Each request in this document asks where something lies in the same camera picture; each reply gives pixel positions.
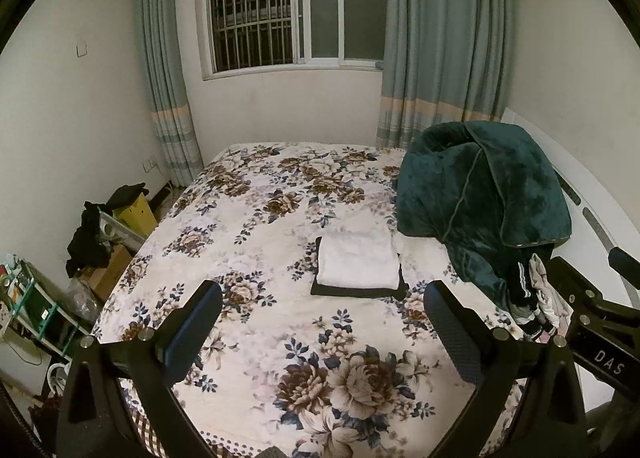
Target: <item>blue-green curtain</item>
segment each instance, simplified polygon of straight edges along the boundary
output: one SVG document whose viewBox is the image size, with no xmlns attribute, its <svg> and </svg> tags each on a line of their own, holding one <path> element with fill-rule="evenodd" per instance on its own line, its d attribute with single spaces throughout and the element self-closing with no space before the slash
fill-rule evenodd
<svg viewBox="0 0 640 458">
<path fill-rule="evenodd" d="M 500 120 L 512 0 L 388 0 L 377 144 L 405 147 L 432 124 Z"/>
<path fill-rule="evenodd" d="M 175 0 L 134 0 L 134 11 L 156 133 L 172 182 L 187 186 L 203 164 L 182 76 Z"/>
</svg>

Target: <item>cardboard box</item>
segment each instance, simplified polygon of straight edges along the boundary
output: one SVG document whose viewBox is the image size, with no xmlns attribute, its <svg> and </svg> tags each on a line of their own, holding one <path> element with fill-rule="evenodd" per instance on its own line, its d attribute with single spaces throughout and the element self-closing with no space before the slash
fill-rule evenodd
<svg viewBox="0 0 640 458">
<path fill-rule="evenodd" d="M 120 276 L 124 274 L 131 262 L 131 255 L 124 245 L 115 245 L 106 268 L 85 269 L 80 276 L 86 282 L 94 294 L 102 302 L 107 301 L 111 291 L 116 286 Z"/>
</svg>

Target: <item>window frame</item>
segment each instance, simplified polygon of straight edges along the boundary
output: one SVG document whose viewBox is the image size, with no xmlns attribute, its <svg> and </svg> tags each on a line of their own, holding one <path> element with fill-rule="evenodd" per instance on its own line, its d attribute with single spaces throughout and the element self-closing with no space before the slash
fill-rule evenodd
<svg viewBox="0 0 640 458">
<path fill-rule="evenodd" d="M 303 9 L 303 51 L 300 51 L 299 8 Z M 211 0 L 195 0 L 197 41 L 200 53 L 202 79 L 245 75 L 252 73 L 273 72 L 299 69 L 356 69 L 379 70 L 375 60 L 359 60 L 344 58 L 344 0 L 338 0 L 338 57 L 311 57 L 311 1 L 291 0 L 291 41 L 294 62 L 292 64 L 277 64 L 253 66 L 216 72 L 216 59 L 213 45 L 213 30 L 211 22 Z"/>
</svg>

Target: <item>green velvet blanket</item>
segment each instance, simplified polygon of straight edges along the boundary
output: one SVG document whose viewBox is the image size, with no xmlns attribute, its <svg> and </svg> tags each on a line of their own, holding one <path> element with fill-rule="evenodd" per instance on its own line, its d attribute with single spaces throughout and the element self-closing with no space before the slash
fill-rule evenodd
<svg viewBox="0 0 640 458">
<path fill-rule="evenodd" d="M 397 200 L 398 230 L 441 241 L 460 278 L 504 310 L 514 266 L 528 268 L 534 252 L 546 261 L 554 243 L 571 235 L 549 160 L 513 124 L 446 122 L 424 130 L 402 161 Z"/>
</svg>

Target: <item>bed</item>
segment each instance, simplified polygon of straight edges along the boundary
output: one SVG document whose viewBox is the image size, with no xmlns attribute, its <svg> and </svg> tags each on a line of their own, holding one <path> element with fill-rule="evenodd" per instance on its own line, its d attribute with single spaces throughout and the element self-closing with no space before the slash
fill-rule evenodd
<svg viewBox="0 0 640 458">
<path fill-rule="evenodd" d="M 205 279 L 224 307 L 174 393 L 219 456 L 275 445 L 294 458 L 427 456 L 473 391 L 424 314 L 441 279 L 490 326 L 520 329 L 453 271 L 434 239 L 407 238 L 404 300 L 309 294 L 315 240 L 365 215 L 396 228 L 391 187 L 404 151 L 312 143 L 238 144 L 184 191 L 108 299 L 93 334 L 128 340 L 157 327 Z M 132 385 L 126 402 L 163 456 Z M 514 384 L 485 451 L 501 442 L 522 392 Z"/>
</svg>

